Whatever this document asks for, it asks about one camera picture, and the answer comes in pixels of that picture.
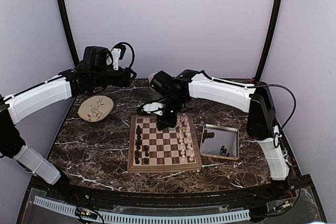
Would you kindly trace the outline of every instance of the marble table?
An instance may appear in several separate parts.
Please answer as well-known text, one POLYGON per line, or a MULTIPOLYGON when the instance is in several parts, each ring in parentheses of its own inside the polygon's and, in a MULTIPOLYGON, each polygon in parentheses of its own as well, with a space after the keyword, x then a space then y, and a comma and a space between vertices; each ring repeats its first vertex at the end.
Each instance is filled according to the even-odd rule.
POLYGON ((135 80, 124 89, 108 87, 101 95, 114 101, 111 114, 101 122, 86 122, 79 118, 77 111, 88 97, 77 97, 49 155, 49 160, 67 174, 72 184, 134 193, 200 193, 270 182, 264 154, 246 133, 247 114, 202 99, 188 103, 193 108, 189 113, 193 115, 198 143, 204 124, 239 128, 239 160, 202 157, 203 167, 199 172, 128 173, 131 118, 138 106, 151 100, 148 81, 135 80))

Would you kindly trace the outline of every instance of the decorative plate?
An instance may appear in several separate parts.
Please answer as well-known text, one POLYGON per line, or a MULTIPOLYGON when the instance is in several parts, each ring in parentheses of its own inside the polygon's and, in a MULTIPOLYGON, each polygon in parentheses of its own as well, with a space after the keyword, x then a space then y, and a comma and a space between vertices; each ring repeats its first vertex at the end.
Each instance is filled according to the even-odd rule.
POLYGON ((78 110, 78 115, 85 121, 96 123, 106 118, 113 109, 113 101, 109 97, 96 95, 85 100, 78 110))

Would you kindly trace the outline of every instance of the white wall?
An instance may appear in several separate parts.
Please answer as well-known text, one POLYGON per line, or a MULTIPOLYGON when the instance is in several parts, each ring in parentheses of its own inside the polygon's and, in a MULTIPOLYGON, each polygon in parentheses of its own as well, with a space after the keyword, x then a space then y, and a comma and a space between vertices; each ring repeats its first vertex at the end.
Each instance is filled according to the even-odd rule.
MULTIPOLYGON (((56 0, 0 0, 0 93, 29 88, 72 68, 56 0)), ((50 106, 24 120, 22 138, 47 155, 69 108, 50 106)), ((0 222, 16 223, 30 175, 15 161, 0 159, 0 222)))
POLYGON ((184 69, 252 78, 273 1, 66 0, 80 57, 89 44, 111 48, 127 41, 134 46, 141 78, 184 69))
MULTIPOLYGON (((331 223, 336 223, 335 79, 336 0, 282 0, 263 80, 286 85, 297 97, 286 136, 302 172, 311 174, 331 223)), ((283 122, 291 98, 272 93, 283 122)))

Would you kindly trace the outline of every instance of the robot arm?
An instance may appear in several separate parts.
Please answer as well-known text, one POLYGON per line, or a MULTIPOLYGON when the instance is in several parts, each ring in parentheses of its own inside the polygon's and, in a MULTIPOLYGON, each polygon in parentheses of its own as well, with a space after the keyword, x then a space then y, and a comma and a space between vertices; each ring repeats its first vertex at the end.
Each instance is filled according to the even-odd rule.
POLYGON ((123 58, 125 46, 117 44, 111 52, 103 47, 87 47, 83 61, 74 69, 17 94, 0 95, 0 153, 18 161, 33 174, 53 185, 63 198, 71 197, 69 179, 52 163, 32 149, 21 137, 15 125, 27 116, 56 102, 74 98, 84 92, 95 93, 97 88, 109 85, 128 87, 136 73, 121 68, 118 61, 123 58))
POLYGON ((177 113, 191 98, 212 100, 248 112, 247 133, 262 148, 272 180, 287 179, 289 167, 286 150, 282 150, 278 144, 279 126, 268 88, 216 79, 204 71, 193 70, 185 70, 175 78, 160 71, 150 85, 165 100, 162 103, 146 103, 138 109, 138 113, 157 114, 159 130, 175 127, 177 113))

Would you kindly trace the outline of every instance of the black pole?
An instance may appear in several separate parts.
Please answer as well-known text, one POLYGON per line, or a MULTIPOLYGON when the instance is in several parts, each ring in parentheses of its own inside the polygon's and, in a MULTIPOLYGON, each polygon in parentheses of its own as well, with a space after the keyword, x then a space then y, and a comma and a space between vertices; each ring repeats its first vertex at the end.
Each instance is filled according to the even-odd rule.
POLYGON ((77 54, 77 51, 76 51, 74 38, 72 37, 72 32, 71 32, 71 28, 70 28, 68 14, 67 14, 67 10, 66 10, 66 7, 65 7, 65 1, 64 0, 57 0, 57 2, 58 2, 59 12, 61 14, 63 29, 64 29, 65 36, 67 38, 67 42, 68 42, 68 45, 69 45, 71 57, 72 57, 72 60, 75 64, 75 66, 76 66, 79 63, 79 58, 78 58, 78 54, 77 54))
POLYGON ((269 26, 268 26, 268 31, 266 35, 263 52, 261 53, 260 62, 259 62, 259 66, 256 72, 256 76, 253 78, 254 83, 259 83, 261 76, 263 75, 263 71, 265 68, 269 49, 271 47, 271 43, 272 43, 274 31, 275 31, 275 26, 277 24, 277 19, 278 19, 279 10, 280 10, 280 3, 281 3, 281 0, 274 0, 271 19, 269 21, 269 26))

